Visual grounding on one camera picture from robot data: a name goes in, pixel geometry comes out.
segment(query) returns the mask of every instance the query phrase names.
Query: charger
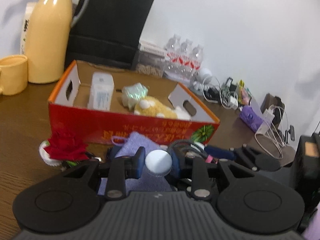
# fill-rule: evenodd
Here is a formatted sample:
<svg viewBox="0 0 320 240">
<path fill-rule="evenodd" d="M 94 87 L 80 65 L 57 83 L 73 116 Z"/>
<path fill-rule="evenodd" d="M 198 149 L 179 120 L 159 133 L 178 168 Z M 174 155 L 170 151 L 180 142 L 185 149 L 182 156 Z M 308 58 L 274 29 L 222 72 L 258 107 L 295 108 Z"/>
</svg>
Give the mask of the charger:
<svg viewBox="0 0 320 240">
<path fill-rule="evenodd" d="M 238 100 L 235 97 L 230 96 L 228 99 L 228 106 L 234 110 L 237 110 L 238 109 Z"/>
<path fill-rule="evenodd" d="M 266 132 L 270 129 L 271 122 L 274 119 L 275 115 L 273 114 L 273 110 L 265 109 L 263 113 L 263 123 L 260 125 L 257 133 L 266 134 Z"/>
</svg>

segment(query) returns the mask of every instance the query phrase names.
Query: white wall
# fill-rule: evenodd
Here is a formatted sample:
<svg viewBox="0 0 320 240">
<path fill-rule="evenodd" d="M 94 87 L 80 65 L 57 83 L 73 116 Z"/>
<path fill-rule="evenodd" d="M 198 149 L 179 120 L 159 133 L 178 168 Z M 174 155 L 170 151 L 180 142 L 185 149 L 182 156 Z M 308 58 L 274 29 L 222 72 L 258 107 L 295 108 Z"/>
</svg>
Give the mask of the white wall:
<svg viewBox="0 0 320 240">
<path fill-rule="evenodd" d="M 19 51 L 22 15 L 31 0 L 2 1 L 0 57 Z M 177 33 L 202 44 L 203 66 L 219 80 L 243 79 L 259 103 L 267 92 L 280 96 L 299 138 L 320 119 L 319 4 L 320 0 L 155 0 L 141 39 L 163 46 Z"/>
<path fill-rule="evenodd" d="M 0 58 L 20 53 L 20 34 L 27 2 L 37 0 L 0 0 Z"/>
</svg>

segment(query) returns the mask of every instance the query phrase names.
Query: artificial flower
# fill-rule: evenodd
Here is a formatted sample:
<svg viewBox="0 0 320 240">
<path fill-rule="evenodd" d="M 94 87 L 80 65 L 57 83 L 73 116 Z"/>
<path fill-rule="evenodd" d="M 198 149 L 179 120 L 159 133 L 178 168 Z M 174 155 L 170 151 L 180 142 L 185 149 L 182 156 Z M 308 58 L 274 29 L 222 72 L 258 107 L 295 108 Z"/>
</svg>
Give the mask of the artificial flower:
<svg viewBox="0 0 320 240">
<path fill-rule="evenodd" d="M 64 129 L 56 130 L 48 141 L 50 145 L 44 150 L 52 159 L 61 161 L 83 161 L 88 159 L 85 154 L 87 145 L 77 138 L 73 132 Z"/>
</svg>

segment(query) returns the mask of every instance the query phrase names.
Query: red box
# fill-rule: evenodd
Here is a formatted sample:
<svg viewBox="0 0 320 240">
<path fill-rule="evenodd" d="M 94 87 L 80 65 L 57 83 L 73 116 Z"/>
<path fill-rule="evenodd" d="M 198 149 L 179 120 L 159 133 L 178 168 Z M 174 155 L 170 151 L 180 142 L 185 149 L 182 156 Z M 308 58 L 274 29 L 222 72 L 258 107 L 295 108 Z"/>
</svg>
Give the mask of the red box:
<svg viewBox="0 0 320 240">
<path fill-rule="evenodd" d="M 113 76 L 115 90 L 110 112 L 87 109 L 92 74 L 106 72 Z M 191 121 L 134 115 L 122 106 L 121 89 L 140 82 L 149 96 L 169 107 L 193 106 Z M 158 144 L 177 139 L 192 139 L 207 144 L 220 120 L 188 88 L 180 83 L 137 72 L 73 61 L 55 86 L 49 99 L 51 130 L 69 129 L 85 142 L 110 144 L 112 136 L 128 137 L 137 131 Z"/>
</svg>

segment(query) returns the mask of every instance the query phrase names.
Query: purple package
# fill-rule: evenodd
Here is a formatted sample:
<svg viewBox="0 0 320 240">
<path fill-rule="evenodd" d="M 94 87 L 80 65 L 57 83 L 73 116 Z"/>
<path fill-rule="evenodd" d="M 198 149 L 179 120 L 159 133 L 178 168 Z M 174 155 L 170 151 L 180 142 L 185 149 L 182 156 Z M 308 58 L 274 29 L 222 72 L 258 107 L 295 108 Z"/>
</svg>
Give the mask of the purple package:
<svg viewBox="0 0 320 240">
<path fill-rule="evenodd" d="M 263 119 L 258 116 L 250 106 L 244 106 L 239 117 L 254 132 L 256 132 L 263 123 Z"/>
</svg>

